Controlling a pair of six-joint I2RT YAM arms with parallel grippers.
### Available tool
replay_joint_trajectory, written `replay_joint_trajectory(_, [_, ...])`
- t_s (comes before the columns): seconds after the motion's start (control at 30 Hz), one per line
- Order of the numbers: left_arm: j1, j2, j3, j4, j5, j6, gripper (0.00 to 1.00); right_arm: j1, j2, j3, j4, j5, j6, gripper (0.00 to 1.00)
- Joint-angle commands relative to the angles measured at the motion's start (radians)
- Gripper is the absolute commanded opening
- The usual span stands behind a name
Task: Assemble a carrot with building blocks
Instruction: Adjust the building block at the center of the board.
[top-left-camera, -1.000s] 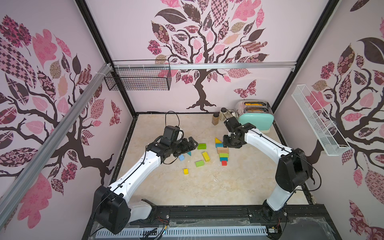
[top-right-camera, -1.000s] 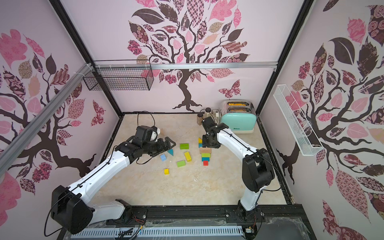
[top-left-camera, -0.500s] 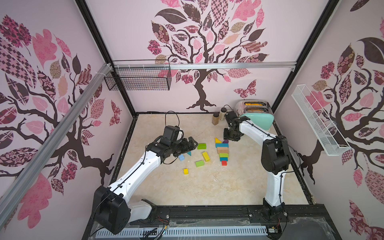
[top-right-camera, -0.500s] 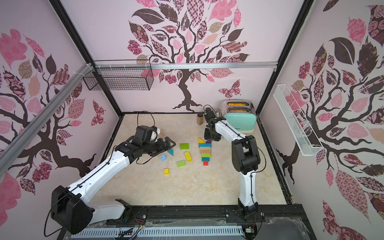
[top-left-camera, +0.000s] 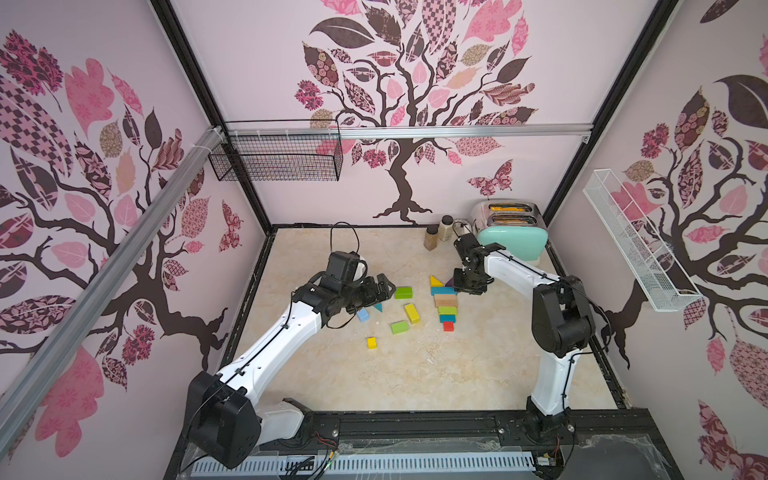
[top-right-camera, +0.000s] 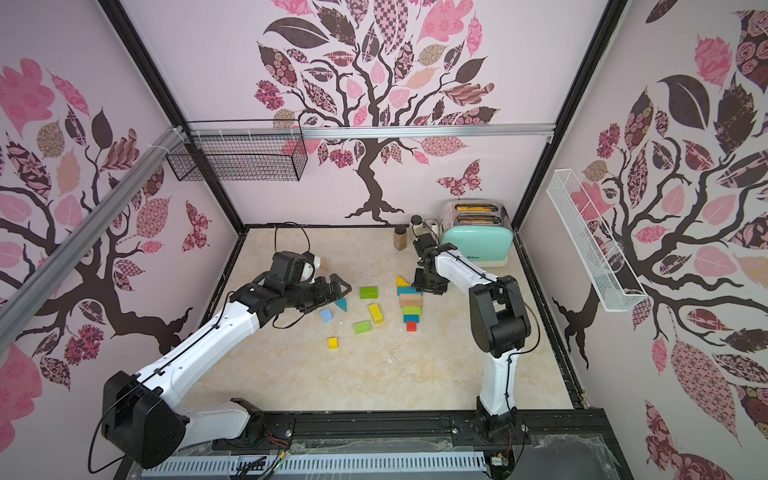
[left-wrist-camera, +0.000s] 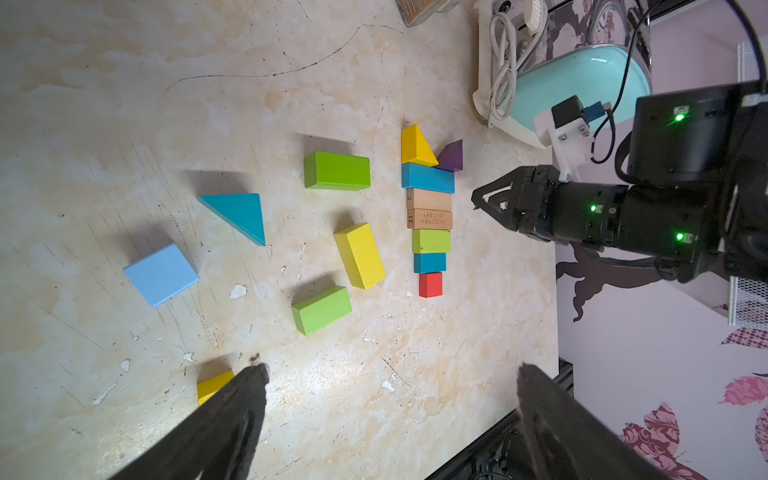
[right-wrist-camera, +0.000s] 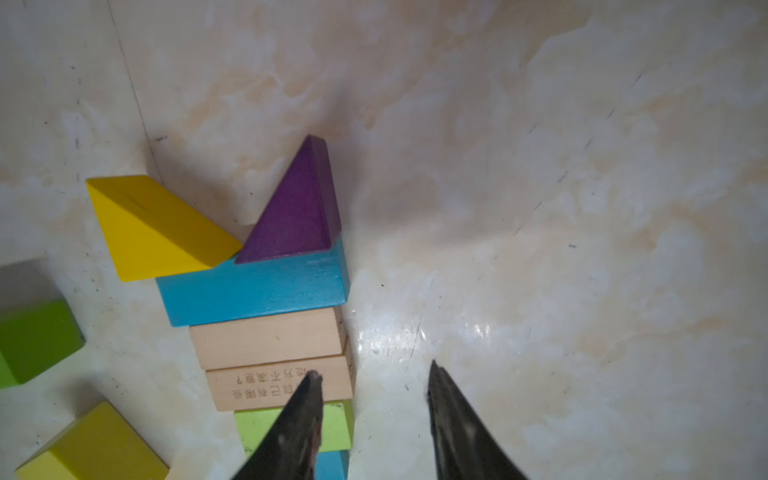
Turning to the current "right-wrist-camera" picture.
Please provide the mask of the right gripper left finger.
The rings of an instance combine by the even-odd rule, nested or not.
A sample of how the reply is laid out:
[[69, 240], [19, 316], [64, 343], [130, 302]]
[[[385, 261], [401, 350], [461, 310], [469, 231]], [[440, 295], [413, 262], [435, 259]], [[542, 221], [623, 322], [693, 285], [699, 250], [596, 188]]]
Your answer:
[[314, 479], [323, 408], [322, 376], [310, 370], [233, 479]]

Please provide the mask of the teal long block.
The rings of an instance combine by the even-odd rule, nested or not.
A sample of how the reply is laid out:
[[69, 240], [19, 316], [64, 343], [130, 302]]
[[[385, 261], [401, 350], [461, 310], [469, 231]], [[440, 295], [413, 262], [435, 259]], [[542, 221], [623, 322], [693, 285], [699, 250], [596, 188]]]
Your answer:
[[324, 252], [243, 264], [230, 259], [156, 283], [173, 327], [339, 306], [350, 290], [342, 240]]

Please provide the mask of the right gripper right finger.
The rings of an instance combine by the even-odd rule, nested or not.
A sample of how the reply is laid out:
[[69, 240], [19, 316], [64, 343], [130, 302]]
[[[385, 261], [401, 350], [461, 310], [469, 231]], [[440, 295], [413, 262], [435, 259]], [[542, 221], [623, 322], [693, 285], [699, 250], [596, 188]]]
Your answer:
[[439, 479], [527, 479], [436, 362], [430, 366], [427, 396]]

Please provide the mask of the natural wood block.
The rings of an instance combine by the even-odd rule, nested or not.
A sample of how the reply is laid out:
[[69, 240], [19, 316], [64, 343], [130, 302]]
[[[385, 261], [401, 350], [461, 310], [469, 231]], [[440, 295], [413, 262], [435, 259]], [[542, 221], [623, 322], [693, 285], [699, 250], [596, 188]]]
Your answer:
[[338, 307], [192, 326], [189, 333], [206, 371], [339, 355], [348, 338]]
[[353, 398], [356, 368], [350, 355], [336, 355], [206, 371], [218, 411], [243, 411], [284, 406], [309, 371], [322, 377], [324, 401]]

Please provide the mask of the teal small block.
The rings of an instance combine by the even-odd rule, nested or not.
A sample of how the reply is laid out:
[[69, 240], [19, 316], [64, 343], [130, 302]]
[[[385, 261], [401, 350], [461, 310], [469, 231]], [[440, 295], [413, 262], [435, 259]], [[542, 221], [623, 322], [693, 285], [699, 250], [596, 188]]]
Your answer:
[[346, 480], [349, 469], [349, 451], [320, 452], [316, 458], [316, 480]]

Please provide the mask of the yellow triangle block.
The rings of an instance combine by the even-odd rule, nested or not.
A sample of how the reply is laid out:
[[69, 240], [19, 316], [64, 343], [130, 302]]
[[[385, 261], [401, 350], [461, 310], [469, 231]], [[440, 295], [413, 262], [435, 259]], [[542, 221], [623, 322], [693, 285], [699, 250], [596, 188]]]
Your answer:
[[211, 269], [242, 248], [147, 175], [90, 178], [86, 186], [124, 282]]

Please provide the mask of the yellow rectangular block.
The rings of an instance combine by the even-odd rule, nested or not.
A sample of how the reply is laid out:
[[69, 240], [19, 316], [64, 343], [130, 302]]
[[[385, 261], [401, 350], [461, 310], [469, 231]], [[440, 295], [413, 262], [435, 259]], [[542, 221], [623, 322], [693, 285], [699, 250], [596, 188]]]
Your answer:
[[169, 467], [108, 401], [20, 465], [19, 479], [164, 479]]

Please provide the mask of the purple triangle block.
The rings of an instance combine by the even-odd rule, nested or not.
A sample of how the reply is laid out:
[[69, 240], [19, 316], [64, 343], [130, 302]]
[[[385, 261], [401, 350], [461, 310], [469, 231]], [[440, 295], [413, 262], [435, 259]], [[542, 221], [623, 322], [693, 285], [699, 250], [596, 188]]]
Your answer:
[[309, 135], [254, 225], [237, 264], [323, 252], [341, 233], [327, 143]]

